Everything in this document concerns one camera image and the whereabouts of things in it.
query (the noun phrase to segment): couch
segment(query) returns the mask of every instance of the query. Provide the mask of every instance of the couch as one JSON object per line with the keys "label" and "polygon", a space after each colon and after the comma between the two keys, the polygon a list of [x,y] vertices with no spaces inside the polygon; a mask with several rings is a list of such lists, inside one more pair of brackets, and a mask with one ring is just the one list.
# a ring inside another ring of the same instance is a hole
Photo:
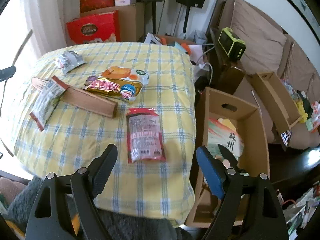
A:
{"label": "couch", "polygon": [[[267,14],[244,0],[217,0],[210,28],[231,27],[246,42],[241,63],[246,74],[275,72],[280,78],[288,79],[295,90],[305,91],[310,103],[320,100],[320,76],[296,41]],[[246,77],[242,79],[234,95],[257,105]],[[255,93],[261,108],[268,143],[279,143],[273,121]],[[320,143],[319,132],[309,133],[304,123],[292,128],[289,147],[306,149]]]}

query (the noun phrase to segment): lime green camera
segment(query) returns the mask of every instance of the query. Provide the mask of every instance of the lime green camera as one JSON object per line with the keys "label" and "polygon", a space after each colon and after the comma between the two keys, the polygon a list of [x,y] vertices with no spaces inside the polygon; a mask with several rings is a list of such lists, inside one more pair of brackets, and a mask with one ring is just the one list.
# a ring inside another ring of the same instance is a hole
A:
{"label": "lime green camera", "polygon": [[231,61],[239,60],[244,53],[245,42],[229,27],[221,30],[218,41]]}

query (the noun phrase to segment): chinese characters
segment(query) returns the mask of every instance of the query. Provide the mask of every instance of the chinese characters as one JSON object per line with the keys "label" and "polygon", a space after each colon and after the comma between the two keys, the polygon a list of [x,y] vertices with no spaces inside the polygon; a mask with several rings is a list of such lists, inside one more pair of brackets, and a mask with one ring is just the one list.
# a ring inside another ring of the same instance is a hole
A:
{"label": "chinese characters", "polygon": [[231,151],[233,151],[233,146],[235,145],[235,142],[236,142],[236,135],[234,133],[230,133],[229,139],[230,141],[228,142],[227,147],[230,148]]}

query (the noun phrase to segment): yellow plaid tablecloth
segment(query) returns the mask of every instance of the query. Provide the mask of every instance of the yellow plaid tablecloth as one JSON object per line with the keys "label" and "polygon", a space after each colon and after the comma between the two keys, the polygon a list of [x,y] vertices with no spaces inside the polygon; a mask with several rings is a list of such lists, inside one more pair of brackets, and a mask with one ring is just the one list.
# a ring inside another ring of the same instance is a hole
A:
{"label": "yellow plaid tablecloth", "polygon": [[[1,139],[34,174],[44,178],[74,173],[100,156],[108,144],[118,148],[118,160],[95,204],[134,216],[165,218],[183,223],[194,203],[189,173],[194,152],[196,122],[192,64],[186,54],[169,46],[143,43],[98,43],[67,48],[88,63],[62,74],[54,59],[65,49],[42,56],[3,109]],[[148,71],[149,85],[129,105],[119,101],[116,118],[109,119],[59,102],[43,132],[29,117],[39,92],[31,77],[56,75],[82,88],[88,76],[110,65]],[[129,107],[150,107],[159,114],[166,162],[128,164],[126,114]]]}

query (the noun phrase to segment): barcode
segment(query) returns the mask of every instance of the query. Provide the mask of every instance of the barcode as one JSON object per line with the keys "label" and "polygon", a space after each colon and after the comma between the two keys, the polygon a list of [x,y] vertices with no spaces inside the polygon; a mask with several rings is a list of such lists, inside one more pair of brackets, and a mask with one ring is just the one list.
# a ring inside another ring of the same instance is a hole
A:
{"label": "barcode", "polygon": [[149,150],[140,150],[139,154],[141,154],[141,155],[149,155]]}

